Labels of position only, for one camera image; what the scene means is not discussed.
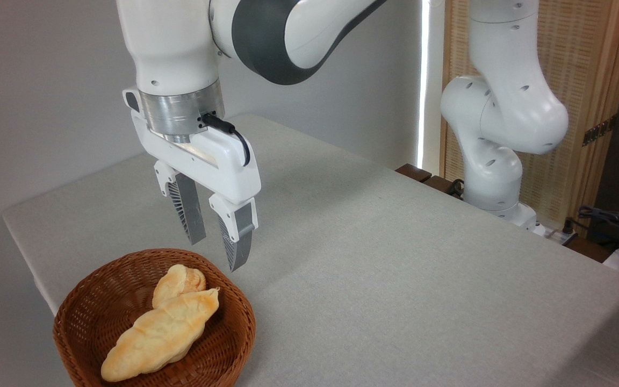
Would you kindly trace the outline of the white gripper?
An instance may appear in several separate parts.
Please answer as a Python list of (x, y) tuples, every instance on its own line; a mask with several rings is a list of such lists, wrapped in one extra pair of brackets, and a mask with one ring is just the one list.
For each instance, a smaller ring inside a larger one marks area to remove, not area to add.
[(253, 230), (258, 228), (253, 197), (261, 190), (254, 152), (249, 152), (250, 161), (245, 164), (241, 140), (212, 127), (191, 135), (188, 143), (167, 141), (149, 130), (144, 112), (135, 109), (141, 101), (138, 90), (123, 90), (123, 98), (141, 145), (159, 160), (153, 168), (160, 191), (172, 201), (189, 242), (195, 245), (206, 237), (196, 187), (199, 183), (215, 193), (209, 204), (218, 216), (230, 270), (246, 264)]

